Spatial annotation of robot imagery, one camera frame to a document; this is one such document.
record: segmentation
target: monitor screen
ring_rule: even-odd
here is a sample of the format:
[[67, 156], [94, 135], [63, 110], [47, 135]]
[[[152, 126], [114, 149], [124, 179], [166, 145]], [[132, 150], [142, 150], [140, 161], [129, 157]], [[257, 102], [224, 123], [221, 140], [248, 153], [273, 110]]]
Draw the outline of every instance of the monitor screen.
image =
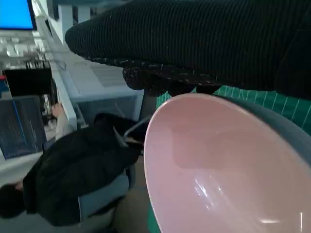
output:
[[0, 30], [36, 30], [31, 0], [0, 0]]

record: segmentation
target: gray chair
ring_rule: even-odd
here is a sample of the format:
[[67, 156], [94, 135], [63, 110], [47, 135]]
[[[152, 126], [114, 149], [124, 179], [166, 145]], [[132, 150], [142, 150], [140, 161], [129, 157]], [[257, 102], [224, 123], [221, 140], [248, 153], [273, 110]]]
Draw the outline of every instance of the gray chair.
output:
[[[127, 136], [139, 126], [148, 122], [150, 118], [151, 117], [144, 118], [136, 125], [128, 129], [124, 135], [120, 135], [114, 128], [115, 136], [120, 146], [128, 147], [126, 143]], [[135, 185], [135, 175], [135, 166], [131, 166], [126, 169], [124, 173], [118, 176], [110, 185], [80, 197], [79, 207], [81, 222], [111, 202], [125, 197], [129, 190], [132, 189]]]

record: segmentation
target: blue screen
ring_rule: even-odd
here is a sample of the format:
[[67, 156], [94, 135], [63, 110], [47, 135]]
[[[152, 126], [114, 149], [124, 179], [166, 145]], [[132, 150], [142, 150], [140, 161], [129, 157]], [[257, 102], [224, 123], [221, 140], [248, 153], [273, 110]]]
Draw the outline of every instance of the blue screen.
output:
[[27, 0], [0, 0], [0, 29], [34, 29]]

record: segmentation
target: black monitor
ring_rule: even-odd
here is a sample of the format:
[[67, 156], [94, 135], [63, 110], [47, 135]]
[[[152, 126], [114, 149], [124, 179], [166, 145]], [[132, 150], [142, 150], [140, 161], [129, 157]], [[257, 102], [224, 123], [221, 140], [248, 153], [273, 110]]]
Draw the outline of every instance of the black monitor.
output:
[[32, 0], [0, 0], [0, 30], [36, 31]]
[[42, 151], [46, 135], [37, 96], [1, 99], [0, 148], [5, 159]]

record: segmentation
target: green cutting mat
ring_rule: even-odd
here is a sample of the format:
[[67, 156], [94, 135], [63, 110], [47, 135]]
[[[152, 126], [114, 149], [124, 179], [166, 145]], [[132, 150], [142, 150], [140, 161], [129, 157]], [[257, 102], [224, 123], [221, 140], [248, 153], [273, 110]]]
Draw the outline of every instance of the green cutting mat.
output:
[[[276, 92], [246, 91], [228, 86], [221, 87], [215, 94], [264, 106], [286, 117], [311, 135], [311, 101], [286, 97]], [[171, 96], [167, 93], [157, 98], [157, 107], [170, 98]], [[160, 233], [151, 205], [148, 213], [148, 228], [151, 233]]]

